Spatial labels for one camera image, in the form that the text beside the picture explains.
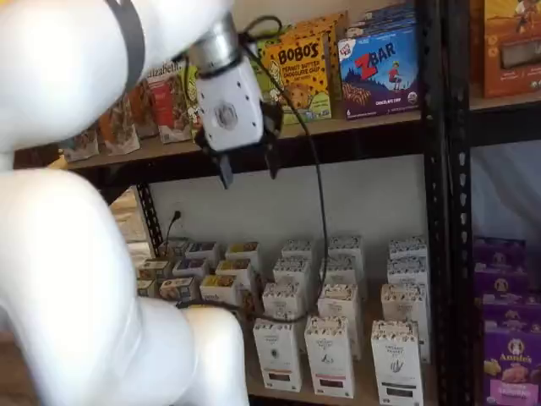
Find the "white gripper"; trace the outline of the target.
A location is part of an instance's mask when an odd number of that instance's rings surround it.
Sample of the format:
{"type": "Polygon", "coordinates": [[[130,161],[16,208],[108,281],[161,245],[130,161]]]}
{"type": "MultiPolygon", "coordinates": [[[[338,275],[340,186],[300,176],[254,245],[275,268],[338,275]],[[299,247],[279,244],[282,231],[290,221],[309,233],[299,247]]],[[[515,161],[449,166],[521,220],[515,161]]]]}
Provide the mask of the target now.
{"type": "Polygon", "coordinates": [[[203,129],[194,142],[215,165],[224,189],[229,189],[233,181],[229,156],[224,151],[260,140],[270,177],[275,179],[281,165],[277,141],[283,111],[280,105],[262,102],[249,60],[244,57],[216,76],[197,79],[196,89],[203,129]]]}

